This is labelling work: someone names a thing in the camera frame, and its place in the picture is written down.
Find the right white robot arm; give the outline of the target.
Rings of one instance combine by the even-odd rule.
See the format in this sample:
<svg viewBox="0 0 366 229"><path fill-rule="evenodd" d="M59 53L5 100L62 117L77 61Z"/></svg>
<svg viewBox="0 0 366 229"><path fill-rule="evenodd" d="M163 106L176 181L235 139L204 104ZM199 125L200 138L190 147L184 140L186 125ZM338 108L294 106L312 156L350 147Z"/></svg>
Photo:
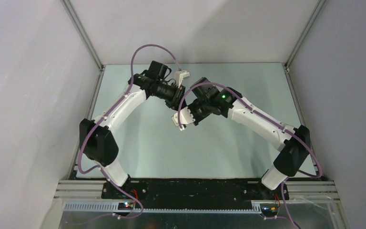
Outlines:
<svg viewBox="0 0 366 229"><path fill-rule="evenodd" d="M258 193L263 199L275 196L277 187L287 178L293 177L309 156L309 129L303 125L293 127L280 122L254 106L235 89L212 83L205 77L190 89L196 99L187 108L195 124L210 114L222 115L250 128L279 151L258 186Z"/></svg>

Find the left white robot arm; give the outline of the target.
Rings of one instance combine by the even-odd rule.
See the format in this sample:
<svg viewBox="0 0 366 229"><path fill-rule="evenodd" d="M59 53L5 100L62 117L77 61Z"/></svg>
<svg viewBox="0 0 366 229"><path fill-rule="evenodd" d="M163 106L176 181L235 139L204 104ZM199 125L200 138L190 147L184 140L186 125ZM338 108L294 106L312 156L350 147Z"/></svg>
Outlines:
<svg viewBox="0 0 366 229"><path fill-rule="evenodd" d="M115 184L113 192L119 198L129 197L132 186L127 183L130 176L119 162L119 147L114 134L127 117L151 96L164 100L173 110L178 109L185 92L182 81L190 77L190 73L179 69L174 73L174 82L169 84L166 80L169 69L165 64L152 61L147 70L130 78L114 105L96 118L85 118L80 122L80 154L92 160L108 181Z"/></svg>

